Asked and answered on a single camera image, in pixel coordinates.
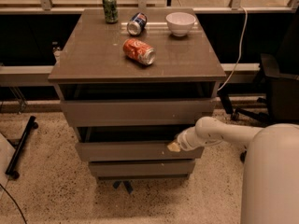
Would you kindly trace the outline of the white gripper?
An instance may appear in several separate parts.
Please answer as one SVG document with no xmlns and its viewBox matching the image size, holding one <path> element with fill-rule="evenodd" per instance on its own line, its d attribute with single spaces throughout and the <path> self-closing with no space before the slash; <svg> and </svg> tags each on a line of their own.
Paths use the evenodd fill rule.
<svg viewBox="0 0 299 224">
<path fill-rule="evenodd" d="M 192 151 L 202 145 L 202 139 L 197 135 L 194 127 L 182 131 L 177 136 L 177 141 L 172 141 L 167 145 L 171 152 L 179 153 L 182 149 L 184 151 Z"/>
</svg>

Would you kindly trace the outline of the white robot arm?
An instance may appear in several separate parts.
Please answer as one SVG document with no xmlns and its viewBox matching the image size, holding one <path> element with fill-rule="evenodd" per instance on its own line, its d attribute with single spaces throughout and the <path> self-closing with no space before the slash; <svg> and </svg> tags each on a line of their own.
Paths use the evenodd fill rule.
<svg viewBox="0 0 299 224">
<path fill-rule="evenodd" d="M 240 224 L 299 224 L 299 125 L 260 128 L 202 117 L 167 148 L 192 151 L 223 142 L 247 149 Z"/>
</svg>

